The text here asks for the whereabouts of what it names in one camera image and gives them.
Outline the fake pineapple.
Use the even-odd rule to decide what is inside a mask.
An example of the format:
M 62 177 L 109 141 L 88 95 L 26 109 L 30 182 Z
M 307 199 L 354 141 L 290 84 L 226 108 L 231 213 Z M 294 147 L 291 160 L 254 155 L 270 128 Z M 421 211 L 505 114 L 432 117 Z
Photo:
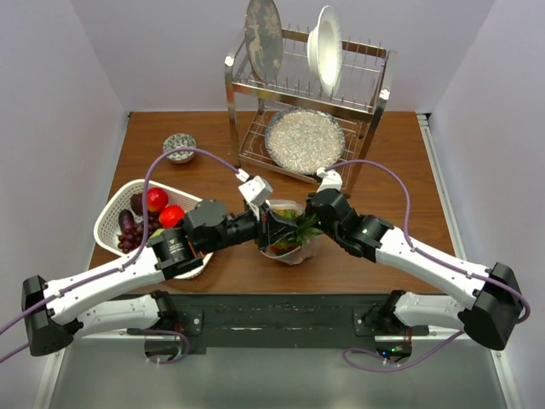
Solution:
M 300 214 L 293 221 L 296 224 L 296 230 L 275 244 L 281 252 L 289 252 L 295 248 L 303 247 L 323 233 L 316 215 Z

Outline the clear zip top bag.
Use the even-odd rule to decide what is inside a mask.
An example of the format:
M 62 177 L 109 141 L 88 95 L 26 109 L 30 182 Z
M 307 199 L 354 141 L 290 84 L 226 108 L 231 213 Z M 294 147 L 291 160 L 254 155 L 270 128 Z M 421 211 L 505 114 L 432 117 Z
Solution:
M 305 207 L 302 204 L 298 204 L 293 200 L 286 199 L 271 199 L 268 201 L 273 210 L 277 209 L 296 209 L 300 214 L 305 215 Z M 270 245 L 265 251 L 261 251 L 261 254 L 269 259 L 283 262 L 288 265 L 298 265 L 306 259 L 313 257 L 317 253 L 316 238 L 312 239 L 309 244 L 295 248 L 289 252 L 281 252 L 278 247 Z

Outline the red fake apple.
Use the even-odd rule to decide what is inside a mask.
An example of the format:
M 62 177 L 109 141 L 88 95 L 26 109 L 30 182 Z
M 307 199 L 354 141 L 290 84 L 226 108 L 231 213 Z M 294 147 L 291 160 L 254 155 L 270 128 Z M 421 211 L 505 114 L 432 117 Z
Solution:
M 147 191 L 146 204 L 151 213 L 160 213 L 168 205 L 169 196 L 160 187 L 152 187 Z

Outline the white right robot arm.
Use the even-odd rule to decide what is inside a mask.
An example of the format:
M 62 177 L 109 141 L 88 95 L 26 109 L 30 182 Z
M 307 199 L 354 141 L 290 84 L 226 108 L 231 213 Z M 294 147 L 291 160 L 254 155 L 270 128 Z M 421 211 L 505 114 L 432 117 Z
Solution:
M 506 348 L 523 310 L 510 267 L 498 262 L 488 268 L 425 245 L 379 217 L 358 215 L 333 188 L 310 194 L 306 212 L 316 216 L 319 228 L 349 255 L 395 267 L 443 292 L 396 292 L 379 314 L 386 333 L 431 325 L 463 331 L 488 349 Z

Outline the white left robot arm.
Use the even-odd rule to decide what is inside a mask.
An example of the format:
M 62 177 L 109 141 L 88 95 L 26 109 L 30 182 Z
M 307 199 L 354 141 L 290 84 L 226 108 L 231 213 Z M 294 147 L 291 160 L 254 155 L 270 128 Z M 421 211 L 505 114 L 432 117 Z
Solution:
M 141 248 L 87 272 L 46 281 L 37 275 L 23 284 L 23 306 L 30 353 L 44 356 L 75 338 L 127 328 L 167 334 L 181 328 L 169 295 L 121 299 L 144 285 L 161 283 L 204 265 L 210 253 L 255 241 L 260 249 L 295 232 L 295 222 L 263 204 L 233 215 L 217 200 L 206 199 L 173 228 Z

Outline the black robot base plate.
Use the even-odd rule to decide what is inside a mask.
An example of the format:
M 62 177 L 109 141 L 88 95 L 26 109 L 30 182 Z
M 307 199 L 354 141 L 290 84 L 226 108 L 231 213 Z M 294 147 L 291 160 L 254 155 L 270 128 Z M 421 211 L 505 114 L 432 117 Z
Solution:
M 179 331 L 190 352 L 209 348 L 371 349 L 376 337 L 426 336 L 393 321 L 388 294 L 173 294 L 155 291 L 155 328 Z

